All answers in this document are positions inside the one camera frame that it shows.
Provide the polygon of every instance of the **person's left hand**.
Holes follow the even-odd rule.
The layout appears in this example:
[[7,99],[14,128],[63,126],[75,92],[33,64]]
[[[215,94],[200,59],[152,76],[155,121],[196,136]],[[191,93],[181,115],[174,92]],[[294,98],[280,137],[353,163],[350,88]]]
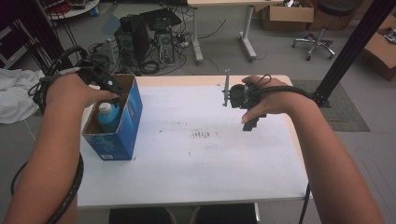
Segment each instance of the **person's left hand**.
[[118,97],[111,91],[100,91],[87,86],[77,74],[57,78],[47,92],[46,106],[69,104],[87,107],[100,100]]

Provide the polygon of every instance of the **blue cardboard box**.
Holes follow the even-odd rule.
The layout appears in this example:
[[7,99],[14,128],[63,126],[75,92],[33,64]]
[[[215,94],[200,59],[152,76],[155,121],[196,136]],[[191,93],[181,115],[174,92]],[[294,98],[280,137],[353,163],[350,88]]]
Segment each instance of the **blue cardboard box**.
[[104,133],[98,122],[99,104],[96,103],[88,117],[82,135],[103,161],[130,161],[142,114],[142,100],[133,75],[115,75],[124,87],[120,96],[122,111],[119,128],[114,133]]

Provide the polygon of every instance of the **blue bottle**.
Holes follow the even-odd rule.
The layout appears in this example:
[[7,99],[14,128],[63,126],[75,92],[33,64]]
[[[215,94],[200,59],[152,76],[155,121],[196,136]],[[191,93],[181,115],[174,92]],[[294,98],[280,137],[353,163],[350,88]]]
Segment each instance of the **blue bottle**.
[[115,133],[120,124],[120,107],[109,103],[99,105],[98,121],[105,133]]

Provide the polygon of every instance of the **table leg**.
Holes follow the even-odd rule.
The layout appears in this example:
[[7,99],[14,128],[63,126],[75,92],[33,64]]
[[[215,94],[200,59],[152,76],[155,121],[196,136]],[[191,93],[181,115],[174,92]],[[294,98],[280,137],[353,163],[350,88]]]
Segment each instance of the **table leg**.
[[245,46],[247,49],[247,53],[249,55],[249,61],[252,63],[256,58],[256,52],[254,51],[253,47],[251,47],[250,42],[248,41],[248,30],[250,29],[250,22],[251,22],[251,17],[253,15],[253,8],[254,6],[249,6],[247,9],[247,20],[245,23],[245,31],[244,32],[239,32],[241,35],[241,40],[242,44]]
[[197,10],[198,10],[198,7],[195,7],[193,9],[192,46],[194,47],[196,63],[197,63],[197,65],[199,65],[204,61],[204,56],[202,55],[201,47],[199,46],[199,42],[198,42]]

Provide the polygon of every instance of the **rolling stool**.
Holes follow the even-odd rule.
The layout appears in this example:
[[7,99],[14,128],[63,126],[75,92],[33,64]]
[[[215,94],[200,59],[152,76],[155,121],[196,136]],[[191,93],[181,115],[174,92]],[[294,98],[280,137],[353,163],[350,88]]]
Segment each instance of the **rolling stool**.
[[321,46],[327,51],[330,52],[329,59],[332,59],[335,55],[334,51],[330,48],[332,41],[322,40],[322,37],[326,33],[330,21],[332,17],[342,17],[347,16],[356,8],[356,4],[353,0],[318,0],[318,9],[328,15],[330,15],[329,19],[327,19],[326,24],[321,28],[318,38],[309,33],[305,36],[305,38],[297,38],[294,39],[292,47],[294,48],[297,42],[308,42],[313,43],[314,46],[308,51],[306,55],[306,60],[311,60],[311,53],[317,46]]

